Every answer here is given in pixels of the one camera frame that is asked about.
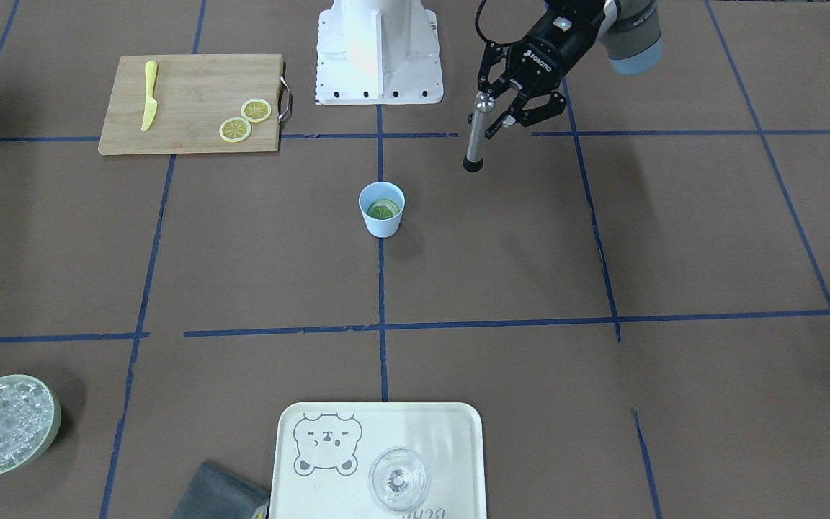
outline cloth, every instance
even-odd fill
[[[171,519],[264,519],[269,499],[263,489],[202,463]]]

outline cutting board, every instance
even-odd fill
[[[159,108],[152,126],[141,131],[146,98],[143,69],[148,60],[159,64],[154,93]],[[98,151],[102,155],[277,151],[282,72],[281,55],[123,56]],[[220,125],[241,116],[241,106],[253,98],[270,102],[274,114],[251,125],[245,141],[224,141]]]

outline cup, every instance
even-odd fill
[[[367,214],[367,210],[375,201],[392,200],[396,206],[399,207],[399,212],[392,218],[386,220],[379,220]],[[406,209],[406,196],[402,194],[402,190],[396,187],[395,184],[389,182],[375,182],[363,188],[358,197],[358,206],[360,207],[360,214],[363,216],[363,221],[367,224],[367,230],[370,234],[379,239],[388,239],[392,236],[396,229],[399,228],[399,221],[402,220],[402,212]]]

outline lemon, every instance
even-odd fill
[[[226,142],[245,141],[251,134],[251,124],[241,117],[231,117],[220,125],[220,137]]]
[[[243,103],[243,117],[251,123],[260,123],[271,116],[271,104],[264,99],[248,99]]]
[[[367,210],[367,216],[378,220],[389,220],[399,214],[399,206],[389,198],[376,200]]]

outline knife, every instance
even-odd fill
[[[143,108],[142,131],[146,131],[151,127],[152,120],[156,118],[156,109],[159,108],[156,98],[152,97],[152,93],[156,88],[156,72],[158,69],[158,63],[152,60],[146,62],[146,107]]]

